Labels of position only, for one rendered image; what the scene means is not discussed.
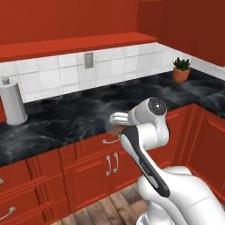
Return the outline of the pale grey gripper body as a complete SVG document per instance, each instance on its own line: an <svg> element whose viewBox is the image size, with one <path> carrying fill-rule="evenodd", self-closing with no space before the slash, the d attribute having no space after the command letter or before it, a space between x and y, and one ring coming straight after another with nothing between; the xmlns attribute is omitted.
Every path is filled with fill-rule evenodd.
<svg viewBox="0 0 225 225"><path fill-rule="evenodd" d="M111 124L109 121L105 123L105 131L110 134L119 134L120 133L120 126Z"/></svg>

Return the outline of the red drawer front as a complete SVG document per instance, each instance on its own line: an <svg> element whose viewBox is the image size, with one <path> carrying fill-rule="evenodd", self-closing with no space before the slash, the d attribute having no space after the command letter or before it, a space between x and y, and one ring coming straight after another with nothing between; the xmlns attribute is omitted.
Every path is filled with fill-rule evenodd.
<svg viewBox="0 0 225 225"><path fill-rule="evenodd" d="M103 140L107 140L111 142L111 141L115 141L117 138L118 138L118 135L103 133L103 134L94 135L85 140L76 142L75 143L76 158L80 160L88 156L95 156L107 150L117 148L119 146L119 142L115 142L113 144L102 143Z"/></svg>
<svg viewBox="0 0 225 225"><path fill-rule="evenodd" d="M0 192L8 191L31 180L25 161L1 167L0 178L4 180L0 185Z"/></svg>
<svg viewBox="0 0 225 225"><path fill-rule="evenodd" d="M39 186L11 188L8 191L0 192L0 217L6 215L10 207L16 208L16 211L10 216L0 221L0 225L5 225L21 215L39 209L47 201L45 192Z"/></svg>

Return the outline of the potted green plant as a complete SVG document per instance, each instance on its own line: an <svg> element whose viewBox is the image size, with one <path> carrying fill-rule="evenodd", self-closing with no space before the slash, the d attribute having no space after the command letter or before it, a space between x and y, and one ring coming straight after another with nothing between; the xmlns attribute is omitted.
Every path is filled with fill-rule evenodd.
<svg viewBox="0 0 225 225"><path fill-rule="evenodd" d="M185 82L191 71L190 61L185 59L180 60L179 58L177 58L173 62L173 65L174 65L174 68L172 72L172 77L174 81L177 83Z"/></svg>

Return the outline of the white paper towel roll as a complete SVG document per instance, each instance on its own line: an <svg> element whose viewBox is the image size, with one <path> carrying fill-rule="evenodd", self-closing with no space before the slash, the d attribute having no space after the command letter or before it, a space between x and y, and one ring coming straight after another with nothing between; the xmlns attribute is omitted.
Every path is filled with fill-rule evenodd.
<svg viewBox="0 0 225 225"><path fill-rule="evenodd" d="M0 81L0 96L3 102L6 122L10 126L25 123L28 116L21 98L18 82L4 77Z"/></svg>

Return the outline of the grey wall outlet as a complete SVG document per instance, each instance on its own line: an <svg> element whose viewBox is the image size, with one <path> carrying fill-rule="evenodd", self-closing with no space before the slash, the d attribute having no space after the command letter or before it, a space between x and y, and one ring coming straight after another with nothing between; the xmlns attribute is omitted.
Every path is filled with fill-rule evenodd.
<svg viewBox="0 0 225 225"><path fill-rule="evenodd" d="M86 69L90 69L94 67L94 63L93 63L93 53L89 52L89 53L85 53L84 54L84 67Z"/></svg>

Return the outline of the red wall cabinet run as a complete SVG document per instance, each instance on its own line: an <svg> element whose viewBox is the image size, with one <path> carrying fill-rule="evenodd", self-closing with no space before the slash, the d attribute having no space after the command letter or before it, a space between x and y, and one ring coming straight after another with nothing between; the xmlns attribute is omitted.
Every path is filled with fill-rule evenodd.
<svg viewBox="0 0 225 225"><path fill-rule="evenodd" d="M154 42L151 0L0 0L0 62Z"/></svg>

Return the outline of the red corner wall cabinet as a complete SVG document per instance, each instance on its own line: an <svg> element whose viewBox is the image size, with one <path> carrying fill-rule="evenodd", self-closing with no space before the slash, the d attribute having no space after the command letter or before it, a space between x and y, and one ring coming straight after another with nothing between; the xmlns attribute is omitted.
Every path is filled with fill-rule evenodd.
<svg viewBox="0 0 225 225"><path fill-rule="evenodd" d="M225 0L139 0L137 31L225 66Z"/></svg>

